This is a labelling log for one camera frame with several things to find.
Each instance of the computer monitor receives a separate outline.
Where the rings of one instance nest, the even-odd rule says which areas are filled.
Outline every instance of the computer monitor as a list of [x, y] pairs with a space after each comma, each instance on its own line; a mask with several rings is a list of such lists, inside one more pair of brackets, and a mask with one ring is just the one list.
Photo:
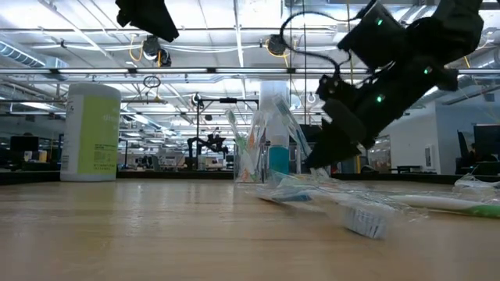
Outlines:
[[11, 151], [38, 151], [38, 137], [12, 136], [10, 137]]
[[500, 125], [475, 126], [474, 143], [479, 155], [500, 155]]

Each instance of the ceiling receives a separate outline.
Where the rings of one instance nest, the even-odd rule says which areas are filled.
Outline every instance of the ceiling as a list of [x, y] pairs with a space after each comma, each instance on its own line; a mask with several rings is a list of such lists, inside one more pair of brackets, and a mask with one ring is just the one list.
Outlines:
[[[363, 4], [368, 1], [352, 1], [354, 4], [351, 6], [350, 14], [355, 14], [360, 7], [363, 7], [359, 3]], [[57, 12], [82, 30], [84, 36], [75, 32], [71, 24], [50, 9], [46, 9], [38, 0], [16, 0], [0, 2], [0, 11], [2, 11], [0, 41], [8, 40], [19, 44], [34, 56], [45, 55], [59, 58], [71, 68], [155, 67], [153, 62], [144, 57], [140, 61], [134, 60], [140, 56], [141, 42], [147, 34], [134, 27], [122, 28], [117, 25], [115, 18], [118, 8], [114, 0], [55, 0], [52, 2]], [[413, 7], [411, 0], [382, 2], [391, 3], [387, 7], [397, 20], [404, 17], [411, 22], [417, 17], [429, 16], [434, 11], [432, 7]], [[290, 13], [296, 12], [302, 6], [299, 5], [302, 2], [297, 3], [299, 1], [295, 1], [291, 7], [289, 3], [285, 5], [280, 0], [166, 0], [170, 15], [177, 28], [180, 29], [180, 36], [171, 44], [165, 41], [162, 44], [172, 58], [172, 67], [330, 67], [329, 62], [320, 59], [305, 59], [301, 55], [277, 58], [266, 50], [267, 38], [271, 34], [277, 34], [280, 25]], [[330, 1], [332, 5], [316, 5], [321, 4], [321, 1], [313, 0], [305, 0], [305, 3], [305, 9], [327, 12], [339, 19], [348, 18], [346, 5], [342, 4], [342, 1]], [[482, 51], [472, 54], [471, 60], [475, 55], [484, 52], [485, 47], [495, 47], [500, 42], [500, 32], [496, 31], [500, 28], [499, 11], [485, 9], [480, 12], [480, 15], [485, 22], [484, 29], [489, 31], [485, 31], [481, 41]], [[349, 27], [346, 24], [313, 15], [297, 18], [292, 21], [291, 27], [294, 29], [287, 30], [286, 34], [297, 41], [298, 48], [307, 47], [310, 51], [329, 55], [337, 61], [347, 58], [344, 52], [335, 48], [336, 44], [347, 34]], [[241, 37], [241, 48], [238, 48], [239, 37]], [[133, 48], [131, 53], [134, 58], [130, 56], [130, 46]], [[100, 52], [98, 48], [104, 49], [107, 55]], [[465, 67], [463, 61], [452, 65]], [[352, 66], [364, 67], [357, 58], [353, 59]], [[0, 57], [0, 67], [22, 67], [22, 65], [11, 59]], [[188, 116], [186, 119], [175, 116], [175, 113], [193, 110], [190, 104], [194, 93], [204, 98], [258, 99], [260, 84], [263, 80], [286, 80], [291, 93], [298, 97], [297, 101], [301, 101], [298, 103], [300, 106], [298, 111], [304, 112], [304, 101], [307, 98], [312, 101], [314, 98], [308, 93], [314, 92], [318, 86], [318, 76], [308, 76], [307, 80], [303, 76], [295, 76], [291, 81], [289, 76], [271, 77], [265, 74], [247, 76], [171, 74], [162, 75], [160, 78], [162, 86], [158, 88], [157, 95], [162, 102], [154, 104], [151, 100], [156, 96], [155, 91], [148, 95], [148, 103], [138, 103], [141, 99], [145, 101], [145, 93], [148, 92], [147, 89], [143, 90], [144, 77], [141, 75], [136, 77], [72, 75], [63, 82], [47, 80], [42, 76], [9, 77], [10, 82], [29, 84], [34, 90], [38, 89], [39, 97], [48, 95], [52, 98], [57, 95], [62, 95], [63, 98], [70, 82], [101, 80], [100, 83], [119, 89], [124, 100], [135, 100], [134, 103], [128, 105], [128, 110], [131, 112], [165, 112], [164, 116], [149, 116], [149, 118], [160, 126], [184, 131], [184, 135], [189, 135], [193, 130], [189, 119], [193, 120], [194, 116]], [[138, 90], [143, 90], [140, 95], [138, 95]], [[314, 102], [306, 102], [307, 109], [312, 112], [319, 111], [321, 106], [318, 99], [314, 99]], [[237, 104], [237, 107], [213, 103], [209, 107], [214, 112], [223, 112], [228, 108], [244, 113], [239, 115], [238, 122], [241, 124], [241, 130], [245, 131], [245, 127], [248, 127], [245, 124], [249, 124], [251, 120], [252, 108], [243, 103]], [[33, 110], [33, 108], [20, 106], [19, 110]], [[299, 122], [304, 122], [303, 117], [297, 118]], [[320, 118], [311, 116], [307, 120], [311, 123], [318, 123]], [[213, 121], [202, 121], [202, 123], [207, 130], [213, 130], [213, 126], [209, 124], [224, 126], [227, 121], [224, 116], [214, 114]]]

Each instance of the wall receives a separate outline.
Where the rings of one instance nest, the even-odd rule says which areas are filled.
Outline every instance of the wall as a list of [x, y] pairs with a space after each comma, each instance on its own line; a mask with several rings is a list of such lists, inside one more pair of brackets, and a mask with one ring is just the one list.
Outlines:
[[426, 105], [424, 109], [410, 111], [410, 116], [404, 116], [394, 121], [381, 133], [391, 140], [391, 166], [395, 169], [399, 165], [420, 165], [425, 167], [425, 148], [434, 147], [432, 159], [434, 168], [427, 169], [441, 172], [439, 165], [438, 129], [434, 103]]
[[57, 140], [64, 133], [64, 120], [50, 120], [46, 116], [36, 116], [35, 122], [24, 117], [0, 117], [0, 136], [10, 137], [32, 133], [37, 137]]
[[457, 130], [464, 132], [468, 145], [473, 143], [475, 124], [498, 123], [493, 112], [500, 118], [500, 107], [479, 105], [440, 105], [436, 108], [439, 159], [442, 174], [455, 173], [455, 159], [460, 157]]

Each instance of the wooden table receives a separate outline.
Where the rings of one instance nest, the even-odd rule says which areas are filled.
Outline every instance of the wooden table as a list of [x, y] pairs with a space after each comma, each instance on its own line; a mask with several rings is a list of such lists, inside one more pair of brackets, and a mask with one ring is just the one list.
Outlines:
[[0, 274], [5, 281], [498, 280], [500, 221], [432, 215], [376, 241], [323, 214], [250, 197], [230, 181], [6, 186]]

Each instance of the plastic container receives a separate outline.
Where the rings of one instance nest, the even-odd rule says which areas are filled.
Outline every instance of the plastic container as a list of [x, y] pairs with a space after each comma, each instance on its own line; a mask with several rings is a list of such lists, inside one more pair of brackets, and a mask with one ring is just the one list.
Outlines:
[[113, 87], [70, 85], [61, 181], [116, 179], [120, 102], [120, 91]]
[[289, 171], [289, 152], [284, 136], [273, 136], [269, 148], [269, 169], [287, 175]]

